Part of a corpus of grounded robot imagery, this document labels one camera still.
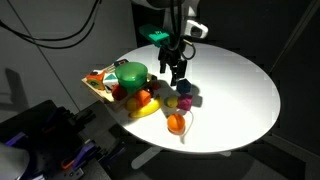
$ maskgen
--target dark background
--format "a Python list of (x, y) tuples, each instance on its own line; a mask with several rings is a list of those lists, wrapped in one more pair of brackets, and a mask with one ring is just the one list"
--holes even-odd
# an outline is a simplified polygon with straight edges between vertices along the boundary
[[(209, 28), (201, 42), (236, 52), (269, 73), (311, 0), (201, 0), (199, 22)], [(133, 5), (137, 46), (150, 44), (141, 25), (162, 26), (163, 11)], [(320, 155), (320, 11), (270, 74), (278, 87), (281, 111), (271, 130)]]

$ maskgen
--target table top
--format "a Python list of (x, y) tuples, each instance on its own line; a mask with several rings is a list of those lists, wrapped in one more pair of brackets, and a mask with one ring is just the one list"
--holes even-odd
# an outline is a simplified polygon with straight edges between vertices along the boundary
[[(165, 105), (152, 115), (133, 120), (125, 109), (111, 116), (127, 131), (150, 144), (185, 153), (218, 153), (237, 149), (261, 138), (280, 112), (279, 92), (270, 77), (250, 60), (225, 49), (195, 43), (196, 56), (188, 61), (185, 78), (192, 84), (192, 107), (180, 110), (186, 120), (183, 136), (170, 133), (167, 116), (177, 109)], [(187, 47), (185, 55), (191, 55)], [(162, 99), (179, 95), (170, 87), (171, 71), (160, 74), (159, 49), (135, 49), (119, 59), (145, 64), (158, 77)]]

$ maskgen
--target floor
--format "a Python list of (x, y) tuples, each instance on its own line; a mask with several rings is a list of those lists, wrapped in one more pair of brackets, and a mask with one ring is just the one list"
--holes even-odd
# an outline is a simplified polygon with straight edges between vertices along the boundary
[[(230, 157), (217, 154), (191, 155), (162, 151), (138, 170), (131, 168), (131, 161), (150, 146), (128, 134), (110, 117), (103, 104), (96, 102), (88, 107), (97, 116), (87, 125), (84, 134), (94, 139), (101, 147), (109, 148), (116, 139), (125, 142), (126, 151), (111, 165), (112, 179), (162, 180), (162, 179), (223, 179), (223, 180), (285, 180), (285, 176), (268, 167), (245, 151), (232, 152)], [(306, 163), (305, 179), (318, 180), (320, 158), (303, 152), (294, 145), (275, 138), (264, 137), (265, 141), (285, 149)]]

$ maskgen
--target orange fruit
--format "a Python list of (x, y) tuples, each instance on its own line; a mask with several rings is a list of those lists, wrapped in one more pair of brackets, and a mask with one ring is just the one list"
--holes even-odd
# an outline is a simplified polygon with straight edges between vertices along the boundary
[(167, 125), (173, 134), (183, 134), (185, 129), (185, 119), (181, 114), (171, 114), (167, 119)]

